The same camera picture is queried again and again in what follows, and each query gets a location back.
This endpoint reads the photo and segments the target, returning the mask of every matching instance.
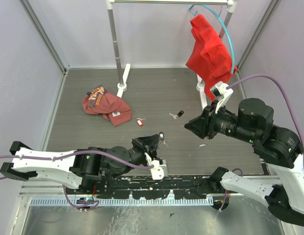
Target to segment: white wall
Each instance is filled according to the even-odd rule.
[[[0,155],[16,140],[40,148],[61,75],[20,2],[0,0]],[[0,181],[0,235],[11,230],[21,184]]]
[[[242,67],[243,77],[267,73],[279,80],[287,92],[304,132],[304,0],[282,0]],[[259,78],[246,82],[249,97],[263,99],[274,108],[276,125],[295,130],[276,85]],[[304,228],[297,234],[304,235]]]
[[[30,0],[48,33],[56,38],[72,68],[115,66],[108,15],[104,0]],[[241,58],[270,0],[240,0],[229,24],[236,61]],[[194,39],[186,4],[117,3],[115,23],[122,64],[137,67],[184,66]],[[219,12],[220,6],[213,6]],[[219,32],[214,16],[195,9]],[[221,15],[224,19],[226,7]]]

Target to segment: small key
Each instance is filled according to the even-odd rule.
[[[177,115],[174,115],[174,114],[170,114],[171,116],[173,116],[174,119],[177,119],[178,116]]]
[[[165,142],[165,140],[164,140],[163,144],[165,144],[165,145],[166,145],[166,147],[168,147],[168,145],[167,145],[167,143]]]

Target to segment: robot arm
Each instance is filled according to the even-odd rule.
[[[67,188],[78,189],[81,193],[92,190],[94,182],[101,181],[102,177],[116,178],[128,173],[137,165],[149,168],[152,178],[158,180],[168,175],[166,161],[156,156],[159,140],[162,140],[159,135],[135,138],[132,140],[133,148],[129,150],[121,146],[111,149],[89,147],[87,150],[78,149],[59,153],[34,151],[16,141],[10,152],[19,158],[14,158],[12,163],[4,163],[0,172],[9,179],[22,181],[29,178],[43,179],[63,184]],[[101,155],[101,152],[115,156],[115,160]],[[58,157],[66,155],[71,156],[57,160]],[[38,161],[38,158],[51,160]]]
[[[221,133],[251,143],[254,153],[276,172],[282,185],[252,182],[219,167],[210,176],[211,186],[253,198],[275,217],[304,226],[304,156],[297,134],[273,125],[274,110],[260,99],[242,100],[235,115],[224,106],[225,96],[228,99],[231,93],[226,93],[221,84],[216,84],[212,92],[218,99],[185,128],[201,139],[212,139]]]

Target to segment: grey floor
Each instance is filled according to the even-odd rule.
[[[114,127],[101,115],[84,113],[81,102],[99,83],[116,94],[117,80],[115,69],[69,71],[48,151],[89,146],[131,148],[132,138],[162,131],[168,147],[162,145],[158,156],[167,160],[170,174],[211,174],[218,166],[239,167],[245,174],[263,173],[259,157],[249,144],[221,134],[213,140],[201,140],[184,129],[185,123],[202,112],[196,76],[189,69],[131,69],[123,99],[132,109],[132,119]],[[239,88],[235,88],[227,108],[237,113],[240,100]],[[180,110],[184,114],[176,120],[169,115]],[[136,118],[146,118],[143,127],[138,126]]]

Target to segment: label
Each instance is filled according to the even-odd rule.
[[[294,141],[292,138],[289,138],[289,140],[287,141],[287,143],[288,143],[292,148],[295,148],[295,147],[296,147],[295,141]]]
[[[220,133],[221,134],[225,134],[226,133],[226,126],[224,125],[224,123],[221,124]]]
[[[113,117],[119,116],[121,113],[120,112],[114,112],[112,113]]]

